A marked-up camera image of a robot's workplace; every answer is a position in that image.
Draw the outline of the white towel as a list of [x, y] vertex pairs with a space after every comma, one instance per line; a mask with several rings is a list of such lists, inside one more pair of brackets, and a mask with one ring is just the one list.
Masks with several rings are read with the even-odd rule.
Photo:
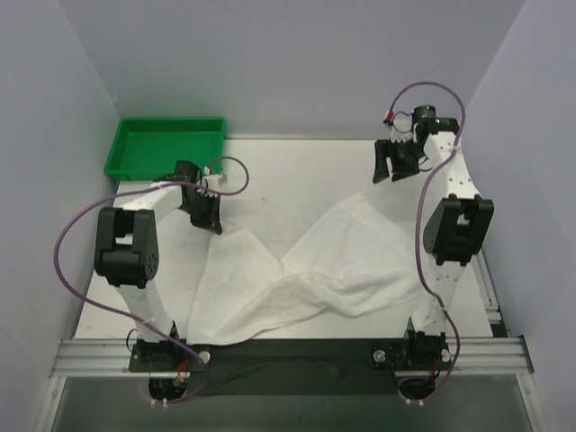
[[411, 238], [354, 195], [282, 258], [247, 228], [212, 238], [186, 338], [231, 345], [325, 312], [357, 318], [396, 307], [418, 289]]

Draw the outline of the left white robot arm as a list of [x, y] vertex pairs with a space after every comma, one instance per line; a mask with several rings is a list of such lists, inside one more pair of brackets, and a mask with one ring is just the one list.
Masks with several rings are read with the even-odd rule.
[[142, 319], [136, 323], [136, 347], [163, 371], [176, 368], [183, 351], [167, 339], [178, 338], [178, 330], [155, 283], [160, 264], [157, 225], [169, 213], [181, 211], [196, 228], [220, 235], [221, 197], [210, 190], [225, 184], [226, 176], [209, 167], [201, 170], [178, 161], [175, 172], [160, 177], [150, 192], [98, 214], [94, 270], [121, 295], [128, 312]]

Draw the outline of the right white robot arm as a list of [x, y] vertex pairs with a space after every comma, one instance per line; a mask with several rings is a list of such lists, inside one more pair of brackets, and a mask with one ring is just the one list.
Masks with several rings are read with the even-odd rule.
[[409, 130], [393, 130], [374, 143], [373, 182], [397, 182], [427, 174], [418, 198], [415, 258], [423, 293], [409, 319], [399, 357], [420, 368], [431, 355], [446, 362], [446, 316], [464, 269], [481, 248], [494, 213], [491, 199], [473, 183], [458, 145], [460, 124], [437, 116], [432, 105], [416, 107]]

